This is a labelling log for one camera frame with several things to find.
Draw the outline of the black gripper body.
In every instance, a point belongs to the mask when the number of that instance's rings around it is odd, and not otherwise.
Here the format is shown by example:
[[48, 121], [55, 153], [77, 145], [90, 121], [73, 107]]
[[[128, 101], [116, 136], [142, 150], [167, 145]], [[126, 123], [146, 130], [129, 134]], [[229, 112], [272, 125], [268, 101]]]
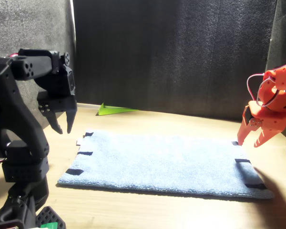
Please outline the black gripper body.
[[57, 73], [49, 73], [38, 78], [37, 85], [44, 90], [37, 98], [39, 110], [42, 113], [75, 114], [77, 112], [75, 82], [70, 67], [61, 65]]

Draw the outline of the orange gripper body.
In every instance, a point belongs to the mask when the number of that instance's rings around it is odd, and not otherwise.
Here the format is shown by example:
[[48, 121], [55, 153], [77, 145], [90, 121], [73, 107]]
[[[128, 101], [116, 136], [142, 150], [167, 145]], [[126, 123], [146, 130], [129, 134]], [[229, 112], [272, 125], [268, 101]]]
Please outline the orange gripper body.
[[250, 101], [245, 107], [243, 118], [247, 121], [251, 118], [262, 121], [262, 130], [281, 130], [286, 128], [286, 112], [272, 111], [266, 107], [259, 106], [256, 101]]

